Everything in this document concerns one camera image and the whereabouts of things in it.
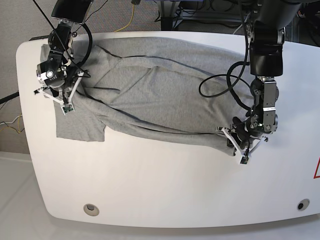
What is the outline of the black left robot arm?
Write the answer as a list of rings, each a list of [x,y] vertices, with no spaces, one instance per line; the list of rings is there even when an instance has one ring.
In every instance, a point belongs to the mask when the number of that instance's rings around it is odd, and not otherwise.
[[[255,79],[250,84],[253,105],[245,106],[234,91],[231,82],[233,64],[226,74],[228,89],[236,102],[246,109],[246,120],[232,119],[229,128],[219,128],[227,137],[227,145],[241,155],[241,164],[247,164],[251,154],[267,135],[278,128],[276,101],[279,90],[275,78],[283,74],[283,45],[285,27],[294,19],[303,2],[301,0],[257,0],[253,5],[246,27],[246,60]]]

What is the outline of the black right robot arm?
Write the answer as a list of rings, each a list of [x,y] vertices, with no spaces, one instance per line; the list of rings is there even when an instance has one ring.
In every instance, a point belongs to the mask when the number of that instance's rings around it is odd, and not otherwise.
[[[48,35],[47,60],[37,65],[36,76],[41,87],[34,91],[35,94],[43,94],[47,98],[58,103],[64,113],[74,110],[72,98],[82,78],[90,78],[88,70],[82,66],[88,60],[92,47],[93,36],[85,18],[92,5],[92,0],[58,0],[53,8],[51,17],[58,19],[57,27],[52,23],[40,8],[38,3],[34,4],[52,27]],[[85,56],[79,62],[75,62],[72,48],[73,40],[77,36],[72,32],[72,27],[79,24],[87,32],[88,47]]]

